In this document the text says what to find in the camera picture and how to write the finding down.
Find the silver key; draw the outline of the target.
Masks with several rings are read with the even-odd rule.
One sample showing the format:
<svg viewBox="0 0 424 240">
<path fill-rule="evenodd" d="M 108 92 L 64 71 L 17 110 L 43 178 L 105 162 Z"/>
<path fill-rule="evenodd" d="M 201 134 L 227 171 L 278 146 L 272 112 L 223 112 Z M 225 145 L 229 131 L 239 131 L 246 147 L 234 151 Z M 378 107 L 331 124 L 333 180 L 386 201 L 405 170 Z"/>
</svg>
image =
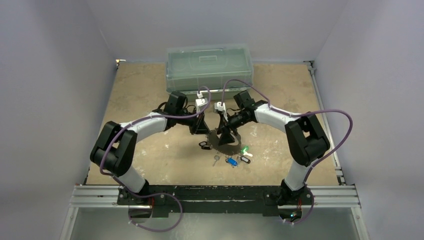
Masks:
<svg viewBox="0 0 424 240">
<path fill-rule="evenodd" d="M 215 165 L 216 165 L 216 163 L 220 160 L 220 156 L 219 155 L 215 155 L 214 156 L 214 162 L 213 162 L 213 164 L 212 164 L 212 166 L 214 167 Z"/>
</svg>

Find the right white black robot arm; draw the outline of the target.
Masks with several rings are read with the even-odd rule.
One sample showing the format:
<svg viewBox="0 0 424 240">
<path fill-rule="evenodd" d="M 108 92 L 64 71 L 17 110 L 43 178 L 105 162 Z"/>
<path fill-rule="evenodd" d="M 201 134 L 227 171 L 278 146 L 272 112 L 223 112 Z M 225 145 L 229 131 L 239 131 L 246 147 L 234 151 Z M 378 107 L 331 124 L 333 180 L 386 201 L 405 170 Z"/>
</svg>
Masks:
<svg viewBox="0 0 424 240">
<path fill-rule="evenodd" d="M 274 108 L 265 100 L 254 100 L 248 91 L 242 91 L 233 98 L 238 111 L 232 115 L 227 113 L 224 102 L 214 104 L 213 110 L 220 116 L 216 130 L 217 145 L 233 144 L 238 136 L 238 128 L 250 122 L 265 124 L 283 132 L 293 162 L 281 182 L 277 200 L 281 205 L 294 203 L 306 189 L 305 182 L 313 162 L 322 158 L 331 146 L 317 116 L 313 113 L 298 116 Z"/>
</svg>

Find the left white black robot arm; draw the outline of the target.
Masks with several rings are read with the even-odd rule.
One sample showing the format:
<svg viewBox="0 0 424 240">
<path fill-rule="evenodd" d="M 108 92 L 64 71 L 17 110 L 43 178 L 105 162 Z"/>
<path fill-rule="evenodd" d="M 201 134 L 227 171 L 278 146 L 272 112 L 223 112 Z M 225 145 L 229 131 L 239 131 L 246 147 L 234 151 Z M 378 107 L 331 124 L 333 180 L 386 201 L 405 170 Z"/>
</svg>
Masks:
<svg viewBox="0 0 424 240">
<path fill-rule="evenodd" d="M 192 135 L 210 132 L 204 114 L 210 101 L 199 92 L 193 111 L 188 111 L 187 103 L 188 97 L 184 93 L 173 91 L 166 102 L 145 117 L 125 123 L 109 121 L 100 131 L 90 161 L 99 167 L 101 174 L 113 177 L 126 187 L 130 199 L 138 205 L 148 201 L 150 191 L 149 182 L 133 167 L 137 143 L 175 125 L 187 126 Z"/>
</svg>

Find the green key tag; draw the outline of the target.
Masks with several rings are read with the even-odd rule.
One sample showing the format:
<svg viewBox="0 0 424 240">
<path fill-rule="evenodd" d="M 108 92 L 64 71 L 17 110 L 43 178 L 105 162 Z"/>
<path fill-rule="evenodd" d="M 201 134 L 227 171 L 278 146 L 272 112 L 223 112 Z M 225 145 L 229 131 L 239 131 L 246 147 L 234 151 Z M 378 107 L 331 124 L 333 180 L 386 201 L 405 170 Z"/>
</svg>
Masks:
<svg viewBox="0 0 424 240">
<path fill-rule="evenodd" d="M 249 150 L 249 147 L 248 146 L 245 146 L 245 147 L 243 147 L 241 149 L 241 153 L 244 155 L 244 154 L 246 154 L 248 152 L 248 150 Z"/>
</svg>

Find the blue key tag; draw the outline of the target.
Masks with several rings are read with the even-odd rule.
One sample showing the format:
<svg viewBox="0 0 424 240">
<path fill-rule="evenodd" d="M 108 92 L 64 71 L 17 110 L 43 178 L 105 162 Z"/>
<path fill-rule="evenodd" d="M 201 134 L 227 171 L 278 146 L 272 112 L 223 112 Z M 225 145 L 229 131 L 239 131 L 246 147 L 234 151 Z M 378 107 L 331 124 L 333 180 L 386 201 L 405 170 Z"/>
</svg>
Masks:
<svg viewBox="0 0 424 240">
<path fill-rule="evenodd" d="M 237 167 L 238 166 L 238 162 L 233 159 L 232 157 L 229 157 L 225 160 L 226 163 L 228 163 L 229 165 L 231 165 L 232 167 Z"/>
</svg>

